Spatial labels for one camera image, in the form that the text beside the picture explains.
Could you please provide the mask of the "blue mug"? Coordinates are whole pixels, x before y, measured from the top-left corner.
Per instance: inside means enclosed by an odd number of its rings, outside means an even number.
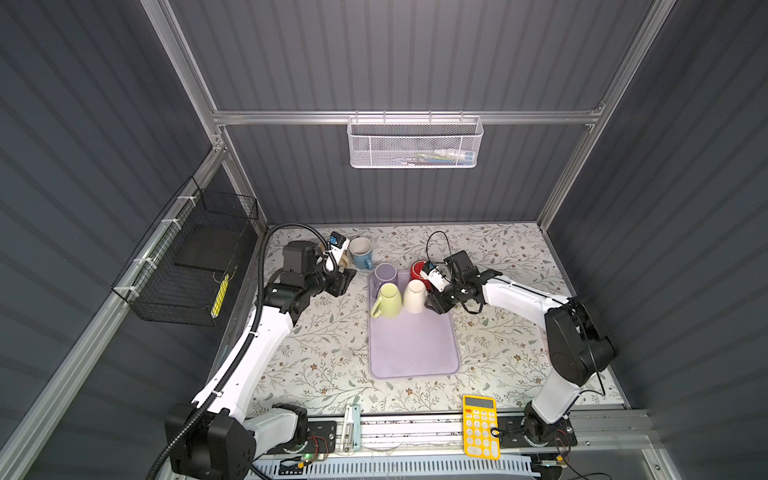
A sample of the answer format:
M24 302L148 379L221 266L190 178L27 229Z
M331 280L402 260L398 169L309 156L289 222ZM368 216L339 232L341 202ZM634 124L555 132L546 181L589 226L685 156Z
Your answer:
M357 237L350 241L348 251L353 265L360 270L373 270L373 243L369 238Z

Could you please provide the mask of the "white mug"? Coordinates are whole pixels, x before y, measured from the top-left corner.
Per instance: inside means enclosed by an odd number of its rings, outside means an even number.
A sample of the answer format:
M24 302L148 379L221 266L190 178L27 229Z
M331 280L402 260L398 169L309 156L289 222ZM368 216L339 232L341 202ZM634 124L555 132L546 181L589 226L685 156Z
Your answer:
M426 285L421 280L410 280L403 292L403 308L412 314L423 312L427 295Z

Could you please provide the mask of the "red mug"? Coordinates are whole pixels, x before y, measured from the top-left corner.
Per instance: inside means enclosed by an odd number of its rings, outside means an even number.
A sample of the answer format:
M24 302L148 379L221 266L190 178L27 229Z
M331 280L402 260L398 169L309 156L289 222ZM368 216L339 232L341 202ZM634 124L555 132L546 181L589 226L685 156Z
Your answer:
M412 280L418 280L421 283L425 285L425 288L427 291L430 291L432 289L432 285L430 281L422 276L422 269L425 266L426 261L425 260L419 260L414 262L410 267L410 278Z

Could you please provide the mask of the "green mug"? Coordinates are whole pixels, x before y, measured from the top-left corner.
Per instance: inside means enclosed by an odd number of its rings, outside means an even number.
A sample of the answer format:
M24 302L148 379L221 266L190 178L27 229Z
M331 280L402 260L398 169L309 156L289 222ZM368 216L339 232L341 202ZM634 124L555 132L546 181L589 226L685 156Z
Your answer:
M385 283L379 289L377 298L371 307L372 318L395 318L402 310L402 294L394 283Z

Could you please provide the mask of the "beige speckled mug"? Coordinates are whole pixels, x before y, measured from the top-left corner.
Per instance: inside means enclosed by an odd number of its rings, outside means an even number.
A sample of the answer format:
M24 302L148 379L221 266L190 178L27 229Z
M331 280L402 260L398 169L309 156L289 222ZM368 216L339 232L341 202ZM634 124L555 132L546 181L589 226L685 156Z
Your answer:
M334 258L337 261L337 265L340 269L347 269L351 265L351 258L346 249L336 249Z

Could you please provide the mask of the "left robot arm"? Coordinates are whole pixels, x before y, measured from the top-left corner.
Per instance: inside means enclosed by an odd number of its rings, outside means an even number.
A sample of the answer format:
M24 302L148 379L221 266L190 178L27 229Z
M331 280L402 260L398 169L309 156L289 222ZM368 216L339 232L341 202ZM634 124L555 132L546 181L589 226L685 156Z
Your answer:
M356 271L341 260L350 239L334 231L328 237L311 226L312 241L291 241L283 266L265 275L267 250L277 227L267 231L256 258L256 293L247 324L233 350L205 387L188 404L175 405L165 420L166 446L149 468L154 479L168 464L196 479L243 479L269 450L302 446L307 437L305 408L278 403L266 413L247 416L261 376L278 347L297 324L311 299L321 293L342 296Z

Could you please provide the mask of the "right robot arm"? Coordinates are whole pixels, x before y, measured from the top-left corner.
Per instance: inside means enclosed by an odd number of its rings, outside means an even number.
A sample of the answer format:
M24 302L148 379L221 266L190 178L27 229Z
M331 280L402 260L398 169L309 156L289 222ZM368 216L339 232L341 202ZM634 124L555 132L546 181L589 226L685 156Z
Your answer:
M465 251L444 259L445 275L428 261L420 277L429 282L426 307L445 314L470 300L477 314L488 305L521 316L546 334L551 371L524 410L522 434L534 447L556 441L558 430L567 425L566 415L585 385L598 377L617 357L618 347L596 324L597 313L575 297L547 293L525 286L494 269L481 271Z

